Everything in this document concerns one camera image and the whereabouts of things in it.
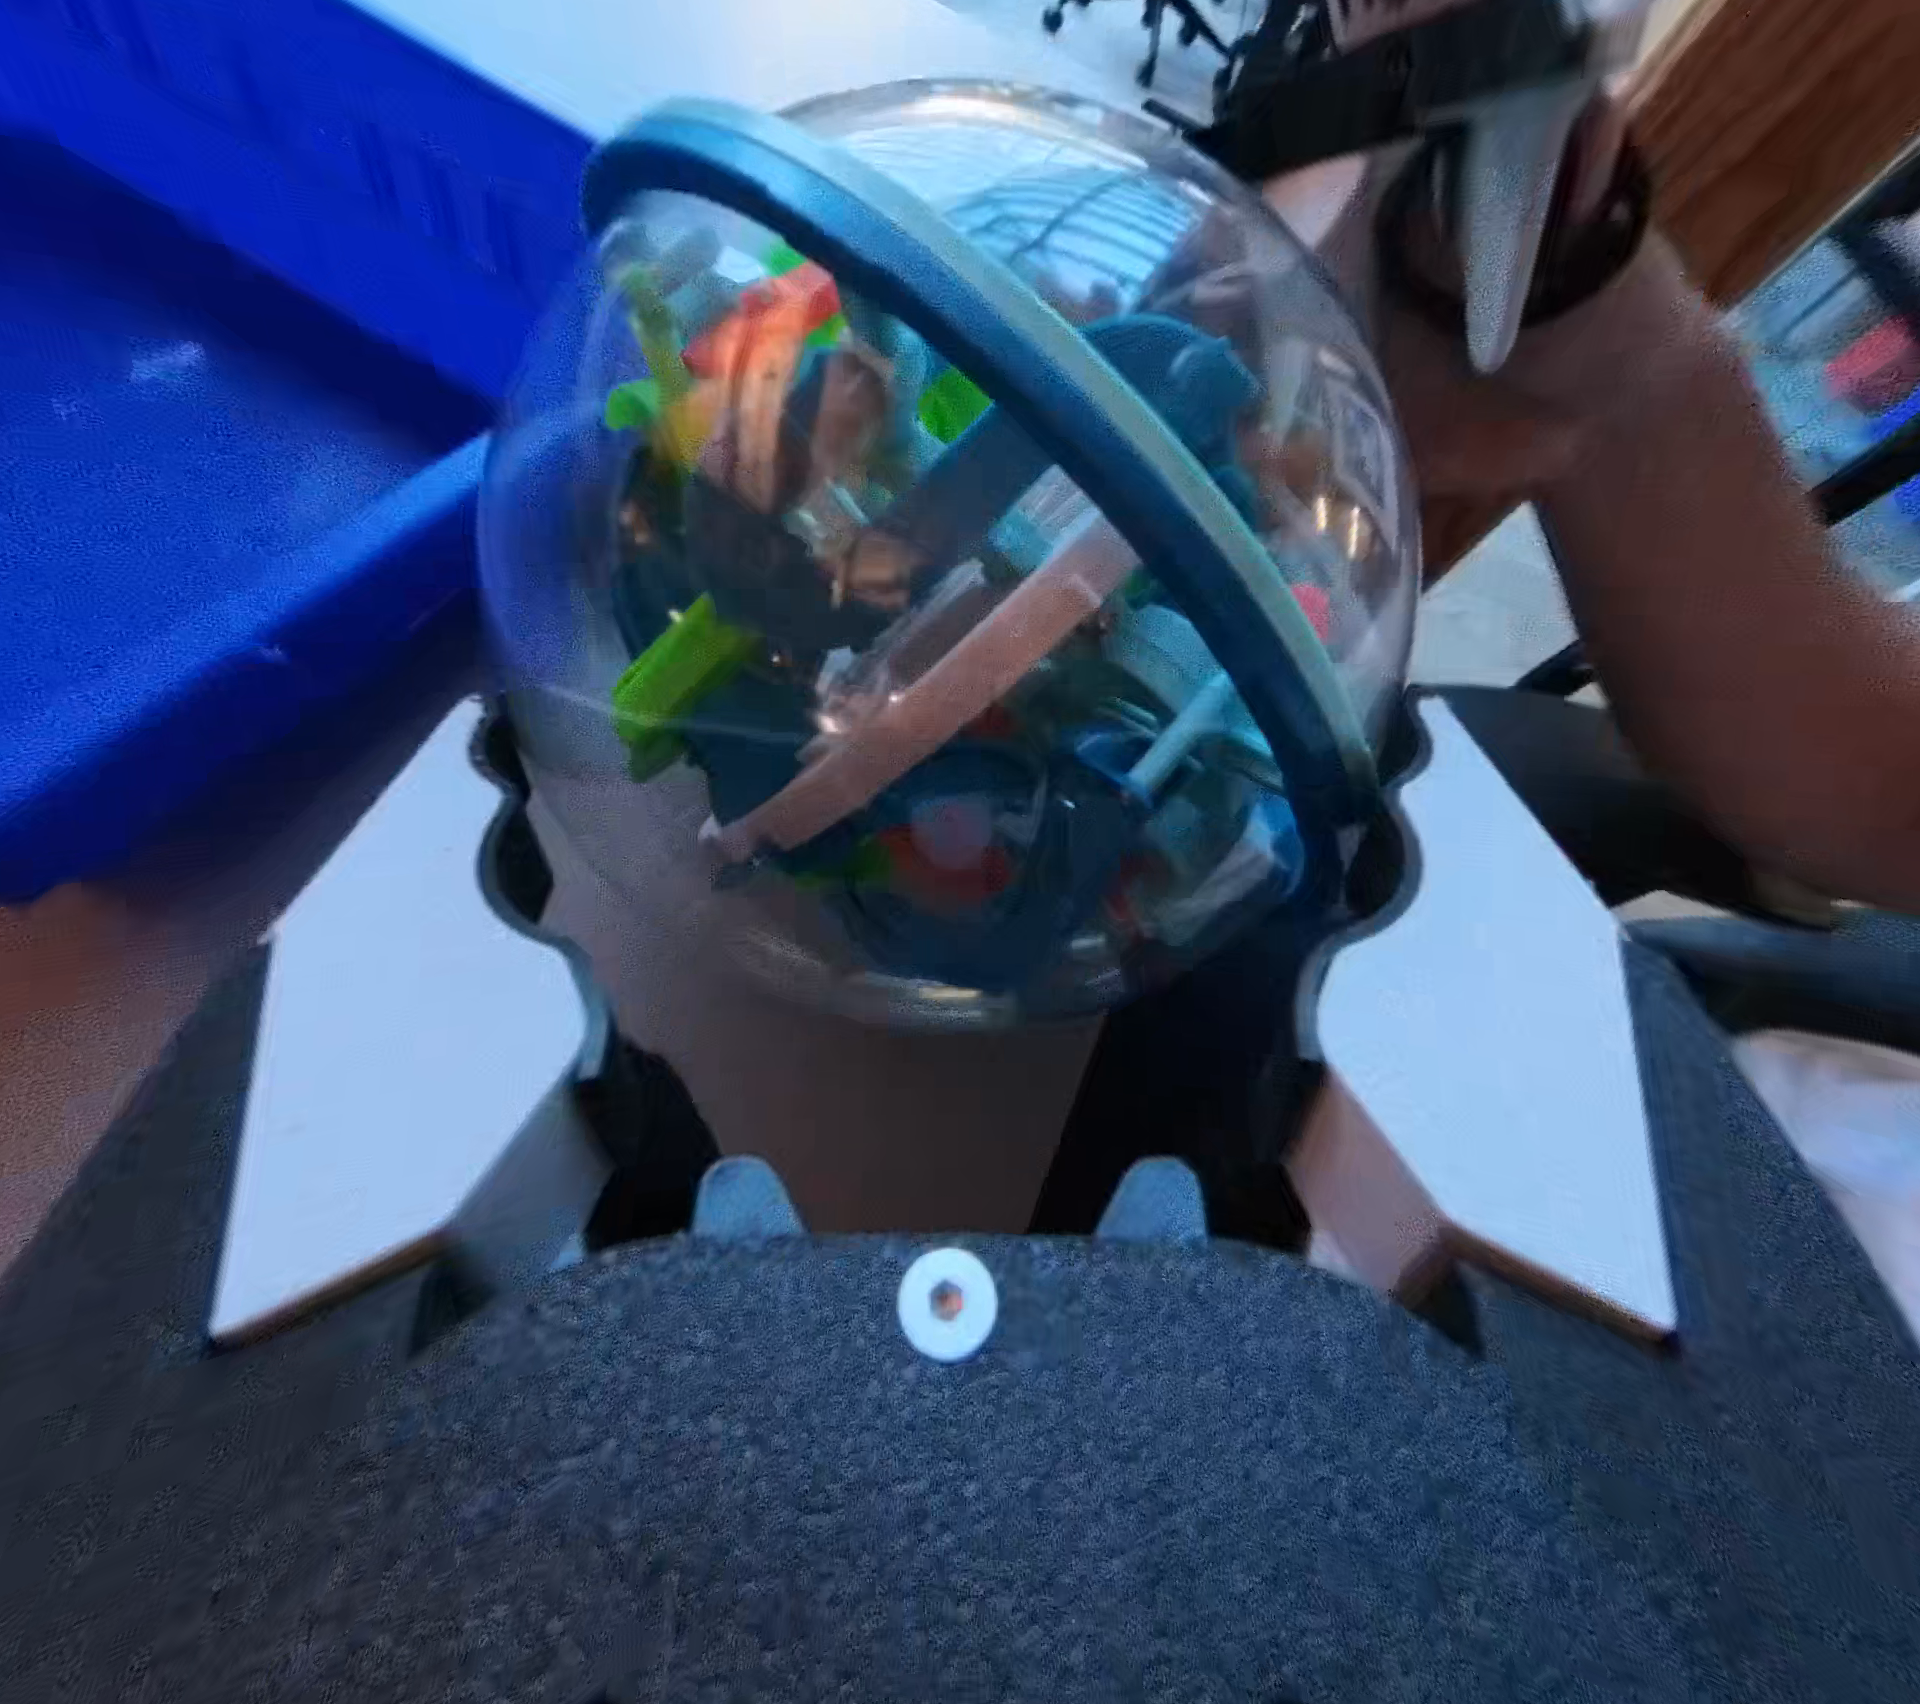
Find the blue plastic bin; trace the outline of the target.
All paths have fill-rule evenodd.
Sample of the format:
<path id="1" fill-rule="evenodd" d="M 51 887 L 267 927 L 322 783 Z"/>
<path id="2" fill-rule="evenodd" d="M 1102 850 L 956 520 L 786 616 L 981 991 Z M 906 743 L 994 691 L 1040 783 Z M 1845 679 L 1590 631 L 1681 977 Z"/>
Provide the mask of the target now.
<path id="1" fill-rule="evenodd" d="M 1 54 L 21 902 L 458 613 L 587 137 L 352 0 L 1 0 Z"/>

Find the person's right hand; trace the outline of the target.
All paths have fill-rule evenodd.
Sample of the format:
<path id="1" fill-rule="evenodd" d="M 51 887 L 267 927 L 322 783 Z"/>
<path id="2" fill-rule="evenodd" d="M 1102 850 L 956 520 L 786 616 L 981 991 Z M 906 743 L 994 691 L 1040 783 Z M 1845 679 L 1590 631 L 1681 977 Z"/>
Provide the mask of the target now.
<path id="1" fill-rule="evenodd" d="M 1592 300 L 1525 328 L 1494 371 L 1463 321 L 1404 300 L 1379 253 L 1386 184 L 1365 156 L 1280 172 L 1262 198 L 1357 307 L 1412 453 L 1429 571 L 1450 569 L 1525 501 L 1546 501 L 1600 444 L 1651 421 L 1707 364 L 1714 318 L 1665 234 Z"/>

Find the clear plastic maze ball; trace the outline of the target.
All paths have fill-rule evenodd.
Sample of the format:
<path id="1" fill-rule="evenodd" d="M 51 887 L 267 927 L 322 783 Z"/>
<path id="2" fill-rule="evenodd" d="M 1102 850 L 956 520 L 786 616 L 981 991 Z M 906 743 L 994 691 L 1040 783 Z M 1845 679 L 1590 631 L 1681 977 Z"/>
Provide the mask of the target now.
<path id="1" fill-rule="evenodd" d="M 1418 527 L 1310 248 L 1016 83 L 659 101 L 487 452 L 526 775 L 642 927 L 835 1015 L 1090 1015 L 1354 918 Z"/>

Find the person's right forearm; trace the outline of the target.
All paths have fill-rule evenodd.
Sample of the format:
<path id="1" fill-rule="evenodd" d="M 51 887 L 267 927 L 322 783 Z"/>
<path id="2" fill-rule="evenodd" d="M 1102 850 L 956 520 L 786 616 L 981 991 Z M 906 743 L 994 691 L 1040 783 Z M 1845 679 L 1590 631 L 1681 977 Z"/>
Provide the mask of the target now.
<path id="1" fill-rule="evenodd" d="M 1624 741 L 1755 865 L 1912 914 L 1916 611 L 1836 551 L 1663 235 L 1541 346 L 1570 461 L 1535 510 Z"/>

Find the person's white shirt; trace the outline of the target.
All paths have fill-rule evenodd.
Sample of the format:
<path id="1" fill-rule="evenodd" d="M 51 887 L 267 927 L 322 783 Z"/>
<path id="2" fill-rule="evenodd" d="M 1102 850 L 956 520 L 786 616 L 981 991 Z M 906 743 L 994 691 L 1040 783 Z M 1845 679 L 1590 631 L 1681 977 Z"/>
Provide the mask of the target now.
<path id="1" fill-rule="evenodd" d="M 1918 1330 L 1918 1055 L 1763 1030 L 1735 1062 Z"/>

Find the wooden pillar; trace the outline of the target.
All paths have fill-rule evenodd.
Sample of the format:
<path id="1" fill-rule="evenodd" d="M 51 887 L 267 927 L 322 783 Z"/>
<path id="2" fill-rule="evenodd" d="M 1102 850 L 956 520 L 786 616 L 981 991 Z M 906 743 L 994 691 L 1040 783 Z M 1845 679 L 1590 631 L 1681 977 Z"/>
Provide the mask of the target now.
<path id="1" fill-rule="evenodd" d="M 1918 132 L 1918 0 L 1655 0 L 1618 83 L 1652 219 L 1732 307 Z"/>

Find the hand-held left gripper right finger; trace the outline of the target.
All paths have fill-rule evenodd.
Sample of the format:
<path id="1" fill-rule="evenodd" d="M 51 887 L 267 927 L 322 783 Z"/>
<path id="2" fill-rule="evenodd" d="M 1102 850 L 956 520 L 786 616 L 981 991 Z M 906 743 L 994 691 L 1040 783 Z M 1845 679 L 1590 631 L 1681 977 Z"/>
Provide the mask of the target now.
<path id="1" fill-rule="evenodd" d="M 1335 940 L 1287 1175 L 1309 1259 L 1412 1301 L 1456 1265 L 1676 1331 L 1618 919 L 1438 694 L 1386 795 L 1389 900 Z"/>

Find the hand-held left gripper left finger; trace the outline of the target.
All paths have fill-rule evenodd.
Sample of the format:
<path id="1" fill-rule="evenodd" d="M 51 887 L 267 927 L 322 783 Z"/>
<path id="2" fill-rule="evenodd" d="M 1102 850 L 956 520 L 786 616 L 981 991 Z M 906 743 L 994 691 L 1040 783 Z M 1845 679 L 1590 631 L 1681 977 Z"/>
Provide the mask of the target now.
<path id="1" fill-rule="evenodd" d="M 508 895 L 526 822 L 484 707 L 418 740 L 267 939 L 209 1339 L 261 1339 L 451 1255 L 481 1289 L 577 1245 L 607 1155 L 574 1091 L 610 1009 Z"/>

